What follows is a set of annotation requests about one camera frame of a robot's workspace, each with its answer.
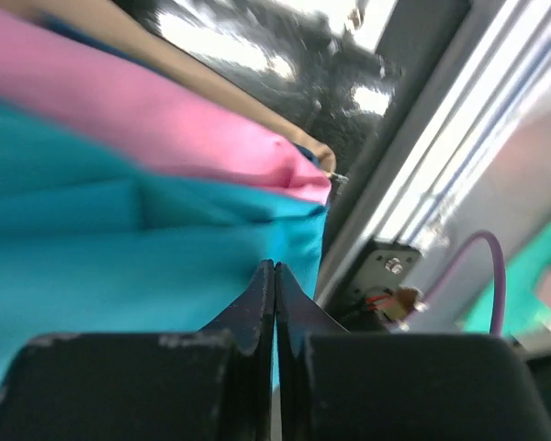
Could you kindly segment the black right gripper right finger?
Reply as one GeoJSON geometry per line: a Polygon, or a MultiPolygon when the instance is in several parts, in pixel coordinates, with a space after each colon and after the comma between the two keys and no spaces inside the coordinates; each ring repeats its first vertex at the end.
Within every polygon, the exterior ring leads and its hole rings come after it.
{"type": "Polygon", "coordinates": [[[275,282],[286,440],[551,440],[527,366],[499,337],[351,333],[287,266],[275,282]]]}

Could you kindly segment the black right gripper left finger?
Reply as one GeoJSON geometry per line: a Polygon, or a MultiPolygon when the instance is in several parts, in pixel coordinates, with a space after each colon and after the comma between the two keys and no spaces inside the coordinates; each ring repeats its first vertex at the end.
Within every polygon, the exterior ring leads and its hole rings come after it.
{"type": "Polygon", "coordinates": [[[275,266],[190,334],[44,334],[0,384],[0,440],[266,440],[275,266]]]}

